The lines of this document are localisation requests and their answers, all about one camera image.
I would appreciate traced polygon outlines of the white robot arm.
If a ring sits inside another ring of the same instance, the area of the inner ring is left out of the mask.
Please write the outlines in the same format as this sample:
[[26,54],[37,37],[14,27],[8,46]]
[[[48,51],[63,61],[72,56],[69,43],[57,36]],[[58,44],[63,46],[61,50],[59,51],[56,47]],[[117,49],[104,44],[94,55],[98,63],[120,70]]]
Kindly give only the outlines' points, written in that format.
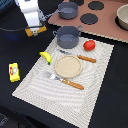
[[30,30],[36,33],[45,23],[43,12],[39,9],[38,0],[15,0],[23,13]]

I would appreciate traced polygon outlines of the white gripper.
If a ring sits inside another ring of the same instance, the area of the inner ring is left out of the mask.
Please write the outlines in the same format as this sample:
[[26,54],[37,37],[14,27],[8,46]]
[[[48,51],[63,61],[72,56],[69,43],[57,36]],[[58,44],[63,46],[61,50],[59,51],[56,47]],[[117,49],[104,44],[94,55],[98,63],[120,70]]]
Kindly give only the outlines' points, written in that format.
[[36,31],[45,25],[46,18],[41,10],[23,11],[23,14],[31,31]]

